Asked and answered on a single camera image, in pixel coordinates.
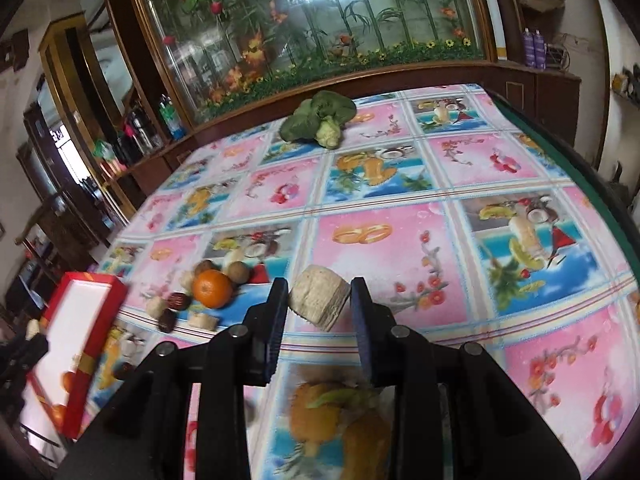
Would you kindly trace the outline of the orange tangerine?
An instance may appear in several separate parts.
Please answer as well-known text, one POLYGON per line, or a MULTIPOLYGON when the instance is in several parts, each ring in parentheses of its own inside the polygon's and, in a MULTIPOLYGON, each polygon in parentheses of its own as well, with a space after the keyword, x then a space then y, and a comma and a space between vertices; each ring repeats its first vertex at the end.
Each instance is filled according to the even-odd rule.
POLYGON ((220 309, 231 301, 233 286, 227 275, 209 269, 194 278, 192 296, 207 309, 220 309))

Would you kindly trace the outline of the brown round fruit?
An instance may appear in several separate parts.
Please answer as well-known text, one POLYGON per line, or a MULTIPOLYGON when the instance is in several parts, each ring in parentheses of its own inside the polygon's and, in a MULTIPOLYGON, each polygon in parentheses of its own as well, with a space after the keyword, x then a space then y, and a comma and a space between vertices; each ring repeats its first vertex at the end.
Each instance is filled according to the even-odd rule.
POLYGON ((203 259, 196 266, 194 266, 193 273, 195 276, 198 276, 201 273, 209 270, 217 270, 216 264, 213 263, 212 260, 203 259))
POLYGON ((226 270, 226 275, 235 285, 246 284, 250 280, 251 273, 252 270, 243 261, 229 263, 226 270))

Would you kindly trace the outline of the dark red jujube date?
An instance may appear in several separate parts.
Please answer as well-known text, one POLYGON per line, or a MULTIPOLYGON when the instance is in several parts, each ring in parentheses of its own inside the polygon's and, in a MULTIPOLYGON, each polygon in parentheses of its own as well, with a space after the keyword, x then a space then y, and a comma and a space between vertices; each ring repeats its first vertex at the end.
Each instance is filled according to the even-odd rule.
POLYGON ((157 328, 160 332, 169 334, 176 326, 178 314, 171 309, 163 310, 160 317, 157 320, 157 328))

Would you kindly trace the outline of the red gift box lid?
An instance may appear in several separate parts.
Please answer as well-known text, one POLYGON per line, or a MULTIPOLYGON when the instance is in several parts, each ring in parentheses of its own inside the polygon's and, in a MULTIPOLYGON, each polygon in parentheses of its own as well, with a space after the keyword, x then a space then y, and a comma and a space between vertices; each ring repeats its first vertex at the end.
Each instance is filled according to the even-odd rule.
POLYGON ((114 275, 68 272, 41 315, 49 348, 27 379, 63 437, 80 434, 93 375, 127 294, 114 275))

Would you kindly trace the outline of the fruit pattern tablecloth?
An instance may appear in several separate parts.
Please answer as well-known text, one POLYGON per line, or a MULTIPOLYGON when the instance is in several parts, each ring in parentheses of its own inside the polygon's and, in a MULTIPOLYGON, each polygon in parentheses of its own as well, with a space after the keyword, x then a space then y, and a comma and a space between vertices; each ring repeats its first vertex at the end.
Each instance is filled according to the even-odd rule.
POLYGON ((276 278, 311 264, 364 278, 430 341, 483 346, 582 478, 639 408, 639 229, 573 150, 476 84, 360 98, 342 143, 284 142, 280 122, 232 134, 163 174, 99 269, 128 286, 89 389, 92 419, 161 342, 200 344, 241 322, 276 278), (203 259, 252 273, 231 301, 145 313, 185 292, 203 259), (214 332, 188 324, 219 318, 214 332))

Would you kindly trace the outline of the green leafy vegetable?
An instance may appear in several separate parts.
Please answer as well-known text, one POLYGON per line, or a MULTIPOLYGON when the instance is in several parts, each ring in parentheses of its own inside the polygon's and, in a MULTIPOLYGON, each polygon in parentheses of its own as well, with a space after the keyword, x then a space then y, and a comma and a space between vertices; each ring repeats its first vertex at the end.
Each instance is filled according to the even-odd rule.
POLYGON ((280 125, 284 142, 316 142, 327 150, 336 150, 343 139, 345 125, 355 118, 353 100, 339 93, 322 90, 303 100, 294 113, 280 125))

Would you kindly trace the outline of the green plastic bottle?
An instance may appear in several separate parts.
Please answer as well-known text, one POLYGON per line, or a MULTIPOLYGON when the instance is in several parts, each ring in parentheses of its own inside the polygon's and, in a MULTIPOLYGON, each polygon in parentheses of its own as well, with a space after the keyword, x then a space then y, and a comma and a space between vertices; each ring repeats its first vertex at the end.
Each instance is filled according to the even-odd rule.
POLYGON ((183 127, 174 103, 164 94, 160 96, 160 114, 174 140, 180 140, 186 135, 186 129, 183 127))

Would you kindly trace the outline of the glass flower display cabinet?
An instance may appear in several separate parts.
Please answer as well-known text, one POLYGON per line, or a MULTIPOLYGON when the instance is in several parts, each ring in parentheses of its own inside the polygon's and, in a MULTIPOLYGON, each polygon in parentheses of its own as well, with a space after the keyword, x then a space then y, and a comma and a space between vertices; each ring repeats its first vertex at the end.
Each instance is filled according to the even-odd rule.
POLYGON ((477 0, 134 0, 169 94, 192 126, 370 68, 476 60, 477 0))

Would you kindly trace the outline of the purple bottle pair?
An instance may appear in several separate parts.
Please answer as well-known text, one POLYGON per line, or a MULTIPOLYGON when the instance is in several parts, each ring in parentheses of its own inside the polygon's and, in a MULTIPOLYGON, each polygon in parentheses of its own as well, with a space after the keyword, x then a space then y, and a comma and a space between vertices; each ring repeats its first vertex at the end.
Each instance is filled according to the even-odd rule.
POLYGON ((535 29, 533 32, 529 28, 524 29, 523 46, 525 65, 536 68, 537 70, 545 70, 547 68, 547 48, 544 37, 538 29, 535 29))

